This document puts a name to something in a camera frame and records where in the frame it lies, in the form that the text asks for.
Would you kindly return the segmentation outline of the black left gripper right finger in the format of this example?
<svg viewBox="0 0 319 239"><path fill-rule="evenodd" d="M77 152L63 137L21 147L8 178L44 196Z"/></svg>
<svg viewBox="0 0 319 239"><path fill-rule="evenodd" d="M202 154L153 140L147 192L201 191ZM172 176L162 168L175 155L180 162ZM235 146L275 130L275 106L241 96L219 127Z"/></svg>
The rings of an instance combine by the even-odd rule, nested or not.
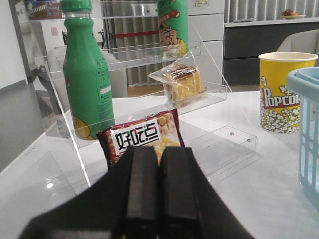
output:
<svg viewBox="0 0 319 239"><path fill-rule="evenodd" d="M251 239L201 171L191 148L167 147L160 168L161 239Z"/></svg>

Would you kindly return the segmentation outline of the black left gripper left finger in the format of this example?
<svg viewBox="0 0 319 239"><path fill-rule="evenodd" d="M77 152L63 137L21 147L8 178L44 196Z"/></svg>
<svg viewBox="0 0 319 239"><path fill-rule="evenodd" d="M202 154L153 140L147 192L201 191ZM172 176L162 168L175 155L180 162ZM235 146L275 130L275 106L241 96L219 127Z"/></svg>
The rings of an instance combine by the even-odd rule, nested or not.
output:
<svg viewBox="0 0 319 239"><path fill-rule="evenodd" d="M21 239L154 239L158 160L151 147L130 146L93 186L33 218Z"/></svg>

